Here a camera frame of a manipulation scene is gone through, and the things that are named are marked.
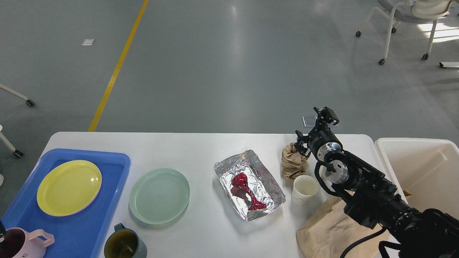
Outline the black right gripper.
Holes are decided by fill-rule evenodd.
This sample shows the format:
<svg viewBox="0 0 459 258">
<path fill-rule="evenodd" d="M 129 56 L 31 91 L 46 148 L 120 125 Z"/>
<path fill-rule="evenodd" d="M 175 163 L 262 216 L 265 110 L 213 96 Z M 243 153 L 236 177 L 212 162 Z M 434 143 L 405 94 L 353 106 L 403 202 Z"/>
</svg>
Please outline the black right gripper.
<svg viewBox="0 0 459 258">
<path fill-rule="evenodd" d="M 317 113 L 313 133 L 303 135 L 299 130 L 295 130 L 297 135 L 295 148 L 304 157 L 310 157 L 312 153 L 318 161 L 326 162 L 332 154 L 343 151 L 342 143 L 330 130 L 340 121 L 331 108 L 325 106 L 321 109 L 318 107 L 313 109 Z"/>
</svg>

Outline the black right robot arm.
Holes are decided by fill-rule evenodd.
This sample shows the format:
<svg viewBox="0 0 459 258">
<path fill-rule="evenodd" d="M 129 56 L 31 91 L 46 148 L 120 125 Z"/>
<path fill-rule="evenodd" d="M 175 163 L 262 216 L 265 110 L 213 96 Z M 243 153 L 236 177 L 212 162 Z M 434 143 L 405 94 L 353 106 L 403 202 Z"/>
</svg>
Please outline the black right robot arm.
<svg viewBox="0 0 459 258">
<path fill-rule="evenodd" d="M 349 245 L 341 254 L 344 258 L 357 245 L 377 237 L 386 230 L 397 243 L 380 241 L 378 249 L 387 258 L 387 248 L 398 250 L 400 258 L 457 258 L 459 253 L 459 222 L 438 209 L 420 212 L 410 207 L 397 187 L 385 174 L 353 153 L 344 150 L 331 131 L 339 119 L 328 107 L 314 108 L 315 125 L 307 135 L 296 131 L 295 148 L 305 157 L 316 158 L 315 178 L 332 196 L 345 203 L 343 211 L 358 224 L 376 233 Z"/>
</svg>

